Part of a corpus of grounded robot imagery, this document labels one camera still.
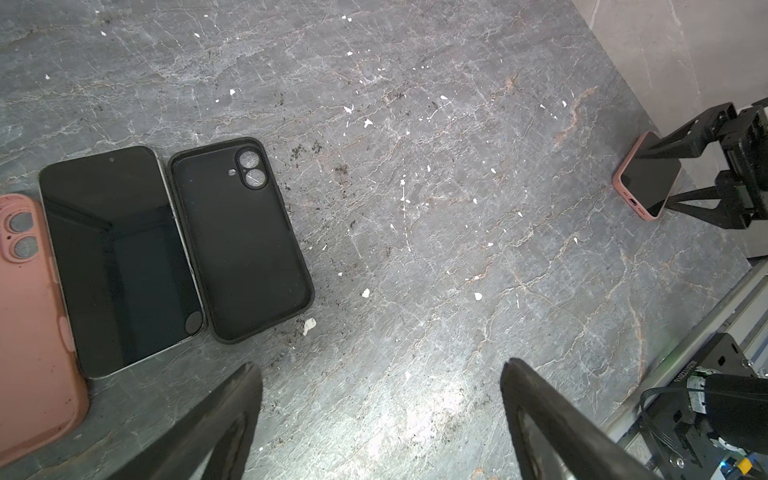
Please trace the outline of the black phone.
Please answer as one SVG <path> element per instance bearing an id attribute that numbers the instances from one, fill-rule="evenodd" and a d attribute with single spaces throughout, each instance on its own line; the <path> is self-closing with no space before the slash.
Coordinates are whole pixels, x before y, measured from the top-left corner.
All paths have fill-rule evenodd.
<path id="1" fill-rule="evenodd" d="M 54 163 L 38 183 L 86 378 L 108 377 L 202 329 L 173 202 L 150 148 Z"/>
<path id="2" fill-rule="evenodd" d="M 654 132 L 640 135 L 612 177 L 619 196 L 646 221 L 659 218 L 682 170 L 679 159 L 640 157 L 658 139 Z"/>

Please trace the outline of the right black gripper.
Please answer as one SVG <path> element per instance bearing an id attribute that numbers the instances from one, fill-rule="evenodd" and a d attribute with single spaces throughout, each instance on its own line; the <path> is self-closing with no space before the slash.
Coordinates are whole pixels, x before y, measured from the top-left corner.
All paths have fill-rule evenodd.
<path id="1" fill-rule="evenodd" d="M 715 185 L 670 196 L 665 208 L 726 230 L 745 230 L 767 218 L 767 98 L 736 112 L 733 103 L 711 107 L 662 138 L 649 134 L 636 158 L 698 158 L 719 142 L 728 170 Z"/>

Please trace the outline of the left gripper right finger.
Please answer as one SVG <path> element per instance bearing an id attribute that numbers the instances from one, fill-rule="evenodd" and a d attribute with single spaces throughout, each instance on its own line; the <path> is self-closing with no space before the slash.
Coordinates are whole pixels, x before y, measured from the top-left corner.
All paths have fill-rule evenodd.
<path id="1" fill-rule="evenodd" d="M 523 479 L 654 479 L 532 367 L 503 367 L 500 389 Z"/>

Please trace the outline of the pink phone case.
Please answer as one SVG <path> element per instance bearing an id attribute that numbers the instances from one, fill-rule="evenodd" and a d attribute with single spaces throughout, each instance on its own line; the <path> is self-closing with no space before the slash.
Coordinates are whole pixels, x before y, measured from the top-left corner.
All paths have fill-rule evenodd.
<path id="1" fill-rule="evenodd" d="M 41 205 L 1 197 L 1 463 L 77 427 L 89 409 Z"/>

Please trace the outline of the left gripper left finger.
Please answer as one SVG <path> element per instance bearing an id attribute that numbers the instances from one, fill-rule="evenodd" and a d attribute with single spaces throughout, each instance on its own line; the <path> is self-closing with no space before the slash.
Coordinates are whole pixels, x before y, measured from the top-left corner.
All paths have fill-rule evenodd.
<path id="1" fill-rule="evenodd" d="M 262 404 L 259 368 L 243 364 L 113 479 L 240 479 Z"/>

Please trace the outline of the black phone case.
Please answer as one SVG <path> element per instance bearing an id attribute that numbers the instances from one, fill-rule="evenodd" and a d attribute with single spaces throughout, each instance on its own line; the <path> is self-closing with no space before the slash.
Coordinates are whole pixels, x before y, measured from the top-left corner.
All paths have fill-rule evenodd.
<path id="1" fill-rule="evenodd" d="M 240 342 L 312 305 L 311 275 L 261 142 L 245 137 L 179 152 L 169 178 L 218 341 Z"/>

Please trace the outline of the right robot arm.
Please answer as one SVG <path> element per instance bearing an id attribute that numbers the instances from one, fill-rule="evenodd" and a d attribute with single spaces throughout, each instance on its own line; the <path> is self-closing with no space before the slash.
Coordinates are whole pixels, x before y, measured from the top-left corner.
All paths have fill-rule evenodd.
<path id="1" fill-rule="evenodd" d="M 724 230 L 767 218 L 767 102 L 738 111 L 705 110 L 673 133 L 641 135 L 613 177 L 615 189 L 642 218 L 665 210 Z M 683 159 L 716 143 L 727 162 L 712 186 L 673 194 Z M 767 451 L 767 382 L 732 336 L 708 340 L 666 385 L 641 395 L 641 431 L 668 479 L 754 477 Z"/>

